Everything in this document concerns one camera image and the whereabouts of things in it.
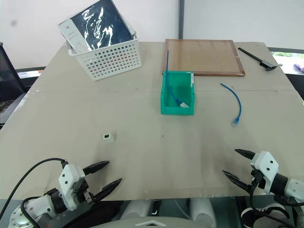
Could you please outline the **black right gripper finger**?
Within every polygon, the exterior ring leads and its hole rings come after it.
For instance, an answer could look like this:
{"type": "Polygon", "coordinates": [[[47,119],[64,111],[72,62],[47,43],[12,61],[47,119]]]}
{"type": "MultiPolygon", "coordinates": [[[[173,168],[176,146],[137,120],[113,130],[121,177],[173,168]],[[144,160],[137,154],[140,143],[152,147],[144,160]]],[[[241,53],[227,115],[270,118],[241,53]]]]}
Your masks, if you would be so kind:
{"type": "Polygon", "coordinates": [[[243,157],[249,159],[249,160],[253,160],[255,153],[249,150],[243,150],[243,149],[235,149],[235,151],[242,155],[243,157]]]}
{"type": "Polygon", "coordinates": [[[248,191],[249,189],[249,185],[245,184],[244,182],[242,182],[237,176],[235,176],[234,174],[222,170],[222,172],[224,173],[224,175],[235,185],[237,185],[238,187],[240,187],[241,189],[248,191]]]}

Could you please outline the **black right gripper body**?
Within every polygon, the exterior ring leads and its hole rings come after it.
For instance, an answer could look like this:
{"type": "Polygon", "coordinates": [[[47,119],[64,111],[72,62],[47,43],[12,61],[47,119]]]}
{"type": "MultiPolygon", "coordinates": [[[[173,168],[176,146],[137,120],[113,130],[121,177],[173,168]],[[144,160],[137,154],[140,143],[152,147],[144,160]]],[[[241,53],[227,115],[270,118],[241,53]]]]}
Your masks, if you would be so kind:
{"type": "Polygon", "coordinates": [[[264,179],[263,173],[260,170],[254,169],[251,171],[251,175],[253,179],[251,184],[249,184],[247,190],[254,191],[256,187],[259,187],[260,189],[264,190],[266,181],[264,179]]]}

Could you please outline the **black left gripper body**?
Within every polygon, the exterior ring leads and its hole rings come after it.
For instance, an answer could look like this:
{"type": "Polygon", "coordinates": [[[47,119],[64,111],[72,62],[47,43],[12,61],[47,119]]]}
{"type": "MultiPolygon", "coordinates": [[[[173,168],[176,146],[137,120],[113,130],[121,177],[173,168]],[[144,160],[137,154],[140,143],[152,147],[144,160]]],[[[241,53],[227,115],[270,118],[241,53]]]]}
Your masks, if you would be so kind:
{"type": "Polygon", "coordinates": [[[89,186],[85,178],[79,179],[72,185],[72,200],[75,204],[86,201],[88,204],[94,202],[93,194],[88,190],[89,186]]]}

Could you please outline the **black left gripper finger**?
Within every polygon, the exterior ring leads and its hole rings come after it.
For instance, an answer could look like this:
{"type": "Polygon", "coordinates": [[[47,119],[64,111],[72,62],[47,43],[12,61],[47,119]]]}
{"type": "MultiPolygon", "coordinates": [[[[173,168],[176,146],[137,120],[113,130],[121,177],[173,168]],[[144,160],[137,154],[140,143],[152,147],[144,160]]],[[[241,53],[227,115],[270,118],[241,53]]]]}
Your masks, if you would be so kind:
{"type": "Polygon", "coordinates": [[[105,197],[107,197],[108,195],[110,195],[116,189],[116,187],[121,183],[121,181],[122,181],[122,178],[119,178],[119,179],[109,183],[108,185],[104,186],[98,194],[92,195],[92,201],[99,202],[102,199],[104,199],[105,197]]]}
{"type": "Polygon", "coordinates": [[[107,164],[109,163],[109,161],[100,161],[94,164],[91,164],[85,168],[83,168],[83,172],[85,175],[88,174],[93,174],[99,170],[101,170],[103,167],[105,167],[107,164]]]}

